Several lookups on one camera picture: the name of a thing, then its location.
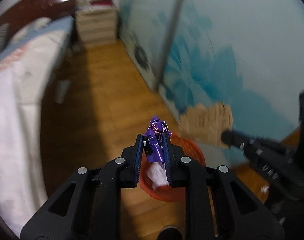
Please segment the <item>floor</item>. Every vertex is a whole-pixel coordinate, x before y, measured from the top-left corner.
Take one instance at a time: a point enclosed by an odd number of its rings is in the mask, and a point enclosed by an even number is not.
[[[42,104],[41,155],[48,195],[77,168],[96,168],[121,155],[135,143],[155,114],[169,129],[177,123],[158,94],[149,91],[127,56],[122,42],[76,54],[56,71],[58,79],[71,80],[63,104],[54,103],[55,83]],[[247,165],[238,176],[262,201],[267,182]],[[140,186],[122,189],[122,239],[155,240],[166,225],[184,231],[184,203],[162,202]]]

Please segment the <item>crumpled purple wrapper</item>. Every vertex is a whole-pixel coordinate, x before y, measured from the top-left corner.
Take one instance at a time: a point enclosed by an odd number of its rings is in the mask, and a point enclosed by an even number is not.
[[[171,137],[172,133],[166,122],[154,115],[147,132],[143,135],[143,148],[149,163],[164,163],[162,135],[165,132]]]

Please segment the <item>headboard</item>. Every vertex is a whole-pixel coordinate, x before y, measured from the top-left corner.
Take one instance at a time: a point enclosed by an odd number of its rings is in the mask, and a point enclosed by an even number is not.
[[[0,16],[0,26],[9,23],[7,39],[19,29],[39,17],[52,20],[72,15],[76,9],[76,0],[20,0]]]

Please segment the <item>gray vertical strip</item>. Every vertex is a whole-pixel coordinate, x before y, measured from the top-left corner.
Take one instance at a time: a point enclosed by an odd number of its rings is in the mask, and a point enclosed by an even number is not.
[[[184,0],[175,0],[173,14],[171,17],[171,21],[168,25],[168,29],[165,32],[165,38],[161,50],[160,57],[158,59],[158,62],[156,63],[155,67],[155,83],[153,84],[152,91],[156,91],[159,87],[160,82],[162,81],[163,76],[163,70],[165,67],[165,64],[168,60],[169,52],[171,49],[172,41],[176,33],[176,28],[178,25],[179,17],[181,15],[181,9],[183,6]]]

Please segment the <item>torn cardboard piece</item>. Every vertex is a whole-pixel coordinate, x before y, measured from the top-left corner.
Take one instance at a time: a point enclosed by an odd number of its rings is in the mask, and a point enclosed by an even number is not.
[[[198,104],[195,107],[189,107],[180,116],[178,132],[181,137],[228,148],[222,143],[221,134],[225,130],[231,130],[232,123],[233,117],[229,105],[218,102],[206,108]]]

